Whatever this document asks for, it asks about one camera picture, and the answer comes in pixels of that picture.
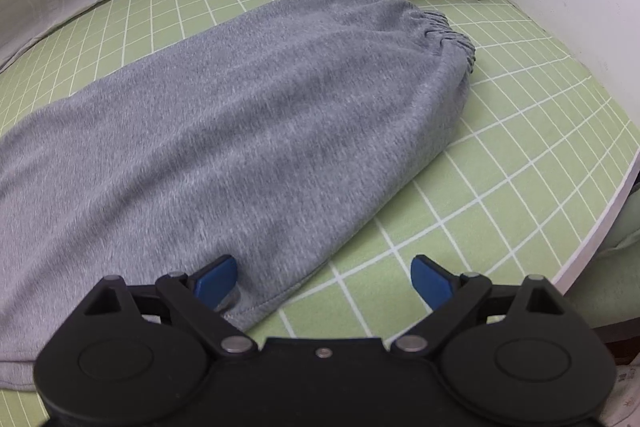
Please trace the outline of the grey sweatpants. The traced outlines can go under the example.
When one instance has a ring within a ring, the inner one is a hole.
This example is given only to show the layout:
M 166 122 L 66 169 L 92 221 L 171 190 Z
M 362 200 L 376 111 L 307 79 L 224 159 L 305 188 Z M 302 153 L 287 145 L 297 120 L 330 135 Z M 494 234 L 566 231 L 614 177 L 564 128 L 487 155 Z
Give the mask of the grey sweatpants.
M 471 40 L 408 0 L 277 0 L 35 110 L 1 139 L 1 384 L 34 387 L 94 284 L 238 262 L 277 309 L 445 150 Z

